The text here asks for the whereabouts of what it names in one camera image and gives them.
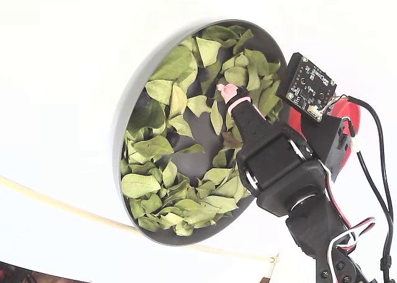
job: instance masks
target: robotic arm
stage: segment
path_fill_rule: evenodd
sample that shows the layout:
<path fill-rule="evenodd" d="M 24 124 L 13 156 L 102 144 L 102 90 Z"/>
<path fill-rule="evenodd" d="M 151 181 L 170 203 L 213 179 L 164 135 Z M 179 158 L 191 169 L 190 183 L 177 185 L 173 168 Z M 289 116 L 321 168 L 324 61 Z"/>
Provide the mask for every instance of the robotic arm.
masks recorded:
<path fill-rule="evenodd" d="M 294 98 L 300 97 L 294 80 L 296 63 L 300 69 L 302 60 L 311 63 L 299 53 L 293 55 L 288 65 L 292 76 L 289 79 L 293 81 L 291 85 L 287 81 L 289 88 L 284 86 L 277 91 L 287 103 L 289 100 L 296 105 L 289 90 Z M 287 124 L 267 121 L 252 105 L 246 88 L 220 84 L 218 89 L 243 139 L 243 148 L 236 156 L 243 185 L 257 197 L 260 208 L 278 217 L 288 215 L 286 224 L 296 244 L 316 260 L 316 281 L 369 283 L 349 253 L 357 243 L 355 231 L 362 229 L 359 234 L 365 233 L 375 220 L 368 218 L 352 227 L 334 203 L 330 190 L 350 147 L 351 137 L 343 133 L 345 119 L 349 118 L 333 117 L 305 104 L 300 107 L 305 139 Z M 325 101 L 324 109 L 329 104 Z M 349 128 L 355 136 L 350 120 Z"/>

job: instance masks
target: green leaf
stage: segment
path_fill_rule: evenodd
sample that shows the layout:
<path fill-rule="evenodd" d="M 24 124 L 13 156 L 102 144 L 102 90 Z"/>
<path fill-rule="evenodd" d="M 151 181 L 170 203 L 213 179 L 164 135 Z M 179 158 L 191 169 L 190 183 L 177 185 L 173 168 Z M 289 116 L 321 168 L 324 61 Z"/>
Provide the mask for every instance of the green leaf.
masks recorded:
<path fill-rule="evenodd" d="M 141 111 L 133 112 L 128 121 L 127 130 L 134 134 L 144 127 L 159 128 L 164 124 L 166 116 L 160 103 L 151 100 L 149 106 Z"/>
<path fill-rule="evenodd" d="M 200 198 L 207 197 L 215 190 L 215 183 L 208 181 L 196 188 Z"/>
<path fill-rule="evenodd" d="M 200 117 L 203 112 L 211 112 L 211 108 L 207 105 L 207 97 L 203 95 L 188 98 L 187 107 L 196 117 Z"/>
<path fill-rule="evenodd" d="M 184 148 L 183 150 L 177 151 L 176 154 L 191 154 L 191 153 L 205 153 L 202 145 L 196 143 L 188 148 Z"/>
<path fill-rule="evenodd" d="M 192 51 L 193 50 L 193 44 L 194 44 L 193 43 L 193 38 L 192 38 L 192 36 L 189 36 L 185 40 L 183 40 L 180 45 L 185 46 L 187 49 Z"/>
<path fill-rule="evenodd" d="M 207 222 L 212 220 L 215 217 L 216 213 L 219 209 L 210 210 L 202 205 L 200 210 L 192 210 L 190 212 L 186 212 L 184 221 L 189 224 L 195 224 L 198 222 Z"/>
<path fill-rule="evenodd" d="M 208 203 L 214 207 L 218 207 L 218 213 L 226 213 L 234 209 L 238 209 L 234 198 L 210 195 L 202 199 L 202 202 Z"/>
<path fill-rule="evenodd" d="M 146 83 L 146 91 L 149 96 L 160 103 L 169 105 L 172 91 L 172 80 L 157 79 Z"/>
<path fill-rule="evenodd" d="M 237 43 L 237 36 L 232 30 L 220 25 L 212 25 L 203 31 L 203 39 L 214 40 L 222 44 L 222 47 L 232 47 Z"/>
<path fill-rule="evenodd" d="M 176 83 L 185 94 L 189 86 L 196 80 L 198 70 L 196 59 L 192 55 L 189 67 L 176 79 Z"/>
<path fill-rule="evenodd" d="M 141 201 L 142 200 L 130 198 L 129 201 L 130 201 L 130 208 L 131 208 L 132 217 L 134 219 L 140 218 L 140 217 L 145 215 L 145 210 L 141 206 Z"/>
<path fill-rule="evenodd" d="M 215 189 L 213 195 L 232 198 L 236 194 L 239 177 L 236 176 Z"/>
<path fill-rule="evenodd" d="M 247 86 L 248 72 L 243 67 L 232 67 L 225 71 L 225 79 L 228 83 L 233 83 L 235 86 Z"/>
<path fill-rule="evenodd" d="M 182 211 L 177 207 L 165 207 L 162 210 L 160 210 L 160 212 L 158 212 L 156 216 L 166 215 L 167 213 L 174 213 L 180 217 L 183 216 Z"/>
<path fill-rule="evenodd" d="M 169 110 L 168 119 L 172 119 L 177 115 L 183 114 L 187 105 L 187 97 L 185 92 L 176 84 L 172 85 L 171 108 Z"/>
<path fill-rule="evenodd" d="M 196 41 L 204 67 L 215 64 L 218 50 L 222 46 L 222 44 L 216 41 L 205 40 L 199 37 L 196 37 Z"/>
<path fill-rule="evenodd" d="M 218 185 L 228 177 L 230 171 L 230 168 L 211 168 L 204 174 L 203 181 L 211 181 Z"/>
<path fill-rule="evenodd" d="M 238 38 L 240 38 L 242 34 L 245 33 L 245 31 L 247 30 L 245 27 L 241 27 L 239 25 L 231 25 L 228 27 L 228 29 L 233 31 L 238 36 Z"/>
<path fill-rule="evenodd" d="M 157 167 L 154 167 L 148 171 L 149 176 L 154 176 L 156 181 L 159 182 L 159 184 L 163 181 L 163 178 L 161 176 L 161 171 Z"/>
<path fill-rule="evenodd" d="M 200 83 L 201 85 L 201 90 L 203 94 L 205 94 L 213 84 L 213 81 L 215 80 L 216 76 L 218 75 L 219 71 L 221 70 L 221 63 L 217 61 L 215 64 L 208 66 L 207 70 L 210 74 L 209 78 L 204 81 L 203 83 Z"/>
<path fill-rule="evenodd" d="M 246 188 L 241 183 L 240 177 L 237 176 L 237 189 L 236 189 L 236 193 L 233 196 L 236 203 L 238 203 L 240 199 L 243 197 L 245 189 Z"/>
<path fill-rule="evenodd" d="M 163 182 L 166 188 L 170 188 L 174 184 L 177 172 L 177 166 L 171 161 L 168 162 L 166 169 L 163 171 Z"/>
<path fill-rule="evenodd" d="M 194 187 L 187 188 L 186 199 L 196 201 L 197 203 L 200 202 L 200 199 L 197 197 Z"/>
<path fill-rule="evenodd" d="M 280 66 L 280 61 L 278 63 L 269 63 L 269 74 L 276 73 L 280 69 Z"/>
<path fill-rule="evenodd" d="M 193 138 L 189 124 L 184 120 L 184 116 L 182 114 L 171 119 L 168 124 L 173 126 L 179 135 L 185 135 Z"/>
<path fill-rule="evenodd" d="M 167 215 L 160 217 L 160 225 L 162 229 L 170 228 L 171 226 L 177 225 L 182 221 L 183 218 L 174 213 L 168 213 Z"/>
<path fill-rule="evenodd" d="M 122 174 L 122 176 L 131 173 L 131 169 L 128 166 L 128 162 L 126 161 L 126 159 L 122 159 L 120 162 L 120 173 Z"/>
<path fill-rule="evenodd" d="M 244 43 L 246 43 L 248 39 L 253 38 L 253 36 L 254 35 L 252 34 L 251 30 L 246 30 L 245 33 L 241 35 L 241 38 L 237 44 L 233 47 L 233 54 L 236 55 L 237 53 L 241 52 L 244 49 Z"/>
<path fill-rule="evenodd" d="M 232 58 L 230 58 L 229 60 L 225 61 L 222 64 L 222 70 L 221 73 L 225 73 L 226 70 L 232 68 L 235 66 L 236 63 L 236 56 L 233 56 Z"/>
<path fill-rule="evenodd" d="M 231 127 L 233 127 L 235 124 L 233 118 L 229 113 L 226 114 L 226 129 L 229 130 Z"/>
<path fill-rule="evenodd" d="M 163 203 L 161 202 L 160 197 L 157 194 L 153 193 L 150 195 L 150 198 L 148 200 L 142 200 L 141 205 L 144 208 L 146 214 L 149 214 L 161 208 Z"/>
<path fill-rule="evenodd" d="M 256 66 L 255 65 L 248 65 L 248 85 L 247 85 L 247 90 L 252 91 L 254 89 L 259 89 L 261 86 L 261 81 L 258 77 L 258 73 L 256 71 Z"/>
<path fill-rule="evenodd" d="M 241 138 L 240 131 L 238 130 L 237 126 L 234 126 L 231 129 L 231 133 L 233 134 L 233 137 L 238 141 L 238 142 L 243 142 L 243 139 Z"/>
<path fill-rule="evenodd" d="M 195 223 L 193 226 L 194 226 L 194 229 L 198 229 L 198 228 L 203 228 L 203 227 L 207 227 L 207 226 L 211 226 L 211 225 L 214 225 L 215 224 L 215 222 L 211 222 L 212 220 L 210 220 L 210 221 L 207 221 L 207 222 L 197 222 L 197 223 Z"/>
<path fill-rule="evenodd" d="M 174 150 L 167 138 L 156 136 L 149 140 L 139 141 L 134 144 L 134 148 L 143 156 L 151 158 L 156 155 L 173 154 Z"/>
<path fill-rule="evenodd" d="M 179 236 L 190 236 L 193 233 L 193 225 L 189 225 L 182 221 L 180 224 L 176 225 L 174 231 Z"/>
<path fill-rule="evenodd" d="M 214 222 L 219 221 L 222 217 L 224 216 L 223 213 L 218 213 L 215 215 L 215 217 L 212 219 Z"/>
<path fill-rule="evenodd" d="M 224 148 L 241 148 L 243 144 L 238 142 L 231 132 L 223 132 L 223 147 Z"/>
<path fill-rule="evenodd" d="M 122 179 L 123 194 L 131 198 L 139 198 L 147 193 L 159 191 L 160 184 L 154 176 L 127 174 Z"/>
<path fill-rule="evenodd" d="M 191 52 L 185 46 L 179 45 L 170 51 L 150 77 L 150 80 L 174 80 L 190 63 Z"/>
<path fill-rule="evenodd" d="M 138 218 L 138 224 L 140 227 L 149 231 L 157 231 L 157 229 L 159 229 L 159 223 L 148 217 Z"/>
<path fill-rule="evenodd" d="M 215 168 L 225 168 L 228 164 L 226 161 L 226 151 L 227 149 L 222 149 L 218 152 L 218 154 L 213 157 L 212 165 Z"/>
<path fill-rule="evenodd" d="M 222 115 L 218 111 L 217 101 L 213 101 L 210 118 L 215 133 L 219 135 L 222 131 L 223 119 Z"/>
<path fill-rule="evenodd" d="M 258 75 L 269 75 L 269 64 L 262 52 L 245 49 L 244 55 L 248 58 L 250 64 L 256 66 Z"/>
<path fill-rule="evenodd" d="M 272 85 L 272 83 L 273 83 L 273 75 L 272 74 L 264 76 L 261 79 L 261 89 L 267 89 L 269 86 Z"/>
<path fill-rule="evenodd" d="M 236 60 L 234 61 L 234 65 L 237 67 L 247 67 L 248 64 L 249 64 L 248 58 L 243 54 L 237 56 Z"/>
<path fill-rule="evenodd" d="M 280 81 L 278 80 L 271 87 L 262 92 L 259 98 L 258 108 L 263 115 L 267 115 L 280 100 L 280 98 L 275 95 L 279 84 Z"/>

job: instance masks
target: dried leaf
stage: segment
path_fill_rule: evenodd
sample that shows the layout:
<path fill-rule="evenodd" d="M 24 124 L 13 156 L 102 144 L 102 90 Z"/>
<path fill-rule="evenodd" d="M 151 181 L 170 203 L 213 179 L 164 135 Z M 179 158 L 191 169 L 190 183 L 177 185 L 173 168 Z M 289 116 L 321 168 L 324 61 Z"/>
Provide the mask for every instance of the dried leaf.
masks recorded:
<path fill-rule="evenodd" d="M 179 45 L 170 51 L 150 77 L 150 80 L 174 80 L 190 63 L 191 52 L 185 46 Z"/>
<path fill-rule="evenodd" d="M 245 49 L 244 55 L 248 58 L 249 63 L 256 66 L 258 75 L 269 75 L 269 64 L 265 55 L 257 50 Z"/>
<path fill-rule="evenodd" d="M 196 37 L 196 41 L 204 67 L 215 64 L 218 50 L 222 44 L 216 41 L 205 40 L 198 37 Z"/>
<path fill-rule="evenodd" d="M 269 74 L 276 73 L 281 67 L 281 62 L 278 63 L 269 63 Z"/>
<path fill-rule="evenodd" d="M 223 119 L 222 115 L 218 111 L 217 101 L 214 101 L 212 104 L 210 118 L 215 133 L 219 135 L 222 131 Z"/>
<path fill-rule="evenodd" d="M 218 152 L 218 154 L 213 157 L 212 165 L 215 168 L 225 168 L 228 164 L 226 161 L 226 151 L 227 149 L 222 149 Z"/>
<path fill-rule="evenodd" d="M 172 85 L 171 108 L 168 119 L 173 119 L 177 115 L 183 114 L 187 105 L 186 93 L 176 84 Z"/>
<path fill-rule="evenodd" d="M 215 189 L 213 195 L 223 196 L 232 198 L 236 195 L 237 186 L 238 186 L 238 176 L 230 179 L 229 181 L 225 182 L 224 184 L 220 185 Z"/>
<path fill-rule="evenodd" d="M 177 172 L 177 166 L 172 161 L 168 162 L 163 171 L 163 182 L 166 188 L 170 188 L 174 184 Z"/>
<path fill-rule="evenodd" d="M 138 218 L 138 224 L 140 227 L 149 231 L 157 231 L 159 229 L 159 223 L 148 217 Z"/>
<path fill-rule="evenodd" d="M 127 174 L 122 179 L 123 194 L 131 198 L 139 198 L 147 193 L 159 191 L 160 184 L 154 176 Z"/>
<path fill-rule="evenodd" d="M 203 181 L 211 181 L 218 185 L 229 176 L 230 171 L 230 168 L 211 168 L 204 174 Z"/>
<path fill-rule="evenodd" d="M 241 148 L 243 144 L 238 142 L 231 132 L 223 132 L 223 147 L 224 148 Z"/>
<path fill-rule="evenodd" d="M 207 70 L 210 74 L 210 77 L 206 81 L 200 83 L 201 90 L 202 90 L 203 94 L 205 94 L 212 86 L 213 81 L 215 80 L 216 76 L 218 75 L 219 71 L 221 70 L 221 63 L 219 61 L 217 61 L 213 65 L 208 66 Z"/>
<path fill-rule="evenodd" d="M 236 201 L 234 200 L 234 198 L 210 195 L 202 199 L 201 203 L 202 202 L 208 203 L 214 207 L 219 208 L 218 213 L 226 213 L 231 210 L 238 209 L 238 206 L 236 205 Z"/>
<path fill-rule="evenodd" d="M 237 36 L 232 30 L 220 25 L 211 25 L 203 31 L 203 39 L 217 41 L 222 47 L 232 47 L 237 43 Z"/>
<path fill-rule="evenodd" d="M 151 194 L 148 200 L 141 201 L 141 206 L 145 210 L 146 214 L 158 210 L 159 208 L 161 208 L 162 205 L 163 203 L 161 202 L 160 197 L 155 193 Z"/>
<path fill-rule="evenodd" d="M 126 161 L 126 159 L 122 159 L 120 162 L 120 173 L 122 174 L 122 176 L 131 173 L 131 169 L 128 166 L 128 162 Z"/>
<path fill-rule="evenodd" d="M 146 83 L 146 92 L 154 100 L 169 105 L 172 91 L 172 80 L 157 79 Z"/>
<path fill-rule="evenodd" d="M 134 219 L 140 218 L 140 217 L 145 215 L 145 210 L 141 206 L 141 201 L 142 200 L 130 198 L 129 201 L 130 201 L 130 208 L 131 208 L 132 217 Z"/>
<path fill-rule="evenodd" d="M 193 225 L 189 225 L 182 221 L 180 224 L 176 225 L 174 231 L 179 236 L 190 236 L 193 233 Z"/>
<path fill-rule="evenodd" d="M 149 106 L 145 110 L 133 112 L 128 121 L 127 130 L 133 135 L 144 127 L 159 128 L 163 125 L 166 116 L 160 103 L 151 100 Z"/>
<path fill-rule="evenodd" d="M 160 217 L 160 225 L 162 229 L 170 228 L 171 226 L 177 225 L 182 221 L 183 218 L 174 213 L 168 213 L 167 215 Z"/>
<path fill-rule="evenodd" d="M 233 127 L 235 124 L 233 118 L 229 113 L 226 114 L 226 129 L 229 130 L 231 127 Z"/>
<path fill-rule="evenodd" d="M 198 143 L 176 152 L 176 154 L 191 154 L 191 153 L 205 153 L 205 152 L 203 146 L 199 145 Z"/>
<path fill-rule="evenodd" d="M 187 107 L 196 117 L 200 117 L 203 112 L 211 112 L 211 108 L 207 105 L 207 97 L 203 95 L 188 98 Z"/>
<path fill-rule="evenodd" d="M 247 86 L 248 72 L 243 67 L 232 67 L 225 71 L 225 79 L 228 83 L 233 83 L 235 86 Z"/>
<path fill-rule="evenodd" d="M 174 150 L 167 138 L 156 136 L 149 140 L 139 141 L 134 144 L 134 148 L 143 156 L 151 158 L 156 155 L 173 154 Z"/>
<path fill-rule="evenodd" d="M 237 56 L 236 60 L 234 61 L 234 65 L 236 67 L 247 67 L 248 64 L 249 64 L 248 58 L 243 54 Z"/>
<path fill-rule="evenodd" d="M 208 181 L 202 184 L 200 187 L 197 187 L 197 192 L 200 198 L 207 197 L 215 190 L 215 183 Z"/>
<path fill-rule="evenodd" d="M 280 100 L 280 98 L 275 95 L 279 84 L 280 81 L 278 80 L 271 87 L 262 92 L 259 98 L 258 108 L 263 115 L 267 115 Z"/>
<path fill-rule="evenodd" d="M 254 89 L 259 89 L 261 86 L 261 81 L 258 77 L 258 73 L 256 71 L 256 66 L 255 65 L 248 65 L 248 85 L 247 85 L 247 90 L 252 91 Z"/>
<path fill-rule="evenodd" d="M 253 38 L 253 34 L 250 29 L 246 30 L 245 33 L 241 35 L 240 40 L 237 42 L 237 44 L 233 47 L 233 54 L 236 55 L 237 53 L 241 52 L 244 47 L 243 45 L 246 43 L 246 41 L 250 38 Z"/>
<path fill-rule="evenodd" d="M 179 135 L 185 135 L 193 138 L 189 124 L 184 120 L 184 116 L 182 114 L 171 119 L 168 124 L 173 126 Z"/>

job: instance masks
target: screw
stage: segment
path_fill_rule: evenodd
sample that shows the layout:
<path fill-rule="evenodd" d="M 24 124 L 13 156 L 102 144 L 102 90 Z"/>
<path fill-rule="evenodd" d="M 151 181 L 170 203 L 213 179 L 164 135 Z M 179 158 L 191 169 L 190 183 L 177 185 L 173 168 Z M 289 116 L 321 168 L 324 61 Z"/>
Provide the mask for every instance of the screw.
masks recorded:
<path fill-rule="evenodd" d="M 329 276 L 328 271 L 323 271 L 323 273 L 321 274 L 321 277 L 322 277 L 323 279 L 327 279 L 328 276 Z"/>
<path fill-rule="evenodd" d="M 336 267 L 337 267 L 337 269 L 338 270 L 343 270 L 343 268 L 345 267 L 345 264 L 344 264 L 344 262 L 343 261 L 341 261 L 340 263 L 338 263 L 337 265 L 336 265 Z"/>

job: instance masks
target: white surface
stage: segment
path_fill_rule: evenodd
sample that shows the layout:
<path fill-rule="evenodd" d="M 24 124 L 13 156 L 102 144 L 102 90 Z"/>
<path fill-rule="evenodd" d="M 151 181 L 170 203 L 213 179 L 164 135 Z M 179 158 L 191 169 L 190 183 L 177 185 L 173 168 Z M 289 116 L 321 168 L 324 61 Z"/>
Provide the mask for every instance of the white surface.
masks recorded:
<path fill-rule="evenodd" d="M 385 132 L 391 192 L 397 195 L 392 156 L 396 2 L 0 0 L 0 174 L 68 204 L 130 223 L 115 190 L 111 165 L 114 112 L 123 90 L 151 52 L 179 30 L 239 18 L 265 28 L 287 60 L 294 51 L 304 53 L 337 80 L 338 92 L 377 109 Z M 367 114 L 360 139 L 367 165 L 380 184 L 376 131 Z M 334 190 L 352 223 L 369 215 L 377 218 L 354 257 L 368 278 L 376 276 L 381 282 L 386 222 L 355 158 Z M 166 282 L 164 278 L 173 274 L 173 282 L 184 282 L 188 274 L 191 282 L 243 278 L 259 282 L 259 270 L 251 273 L 252 262 L 239 266 L 241 261 L 235 259 L 158 246 L 4 187 L 0 195 L 0 238 L 10 241 L 2 244 L 2 261 L 94 282 L 122 282 L 142 274 L 149 276 L 147 282 L 160 278 Z M 288 248 L 294 244 L 282 222 L 253 205 L 203 244 L 263 255 L 280 250 L 289 256 Z M 261 243 L 260 237 L 268 243 Z M 396 257 L 395 246 L 392 251 Z M 175 273 L 173 267 L 182 263 L 186 268 L 178 267 Z M 284 268 L 293 269 L 293 263 Z M 297 274 L 294 282 L 314 279 Z"/>

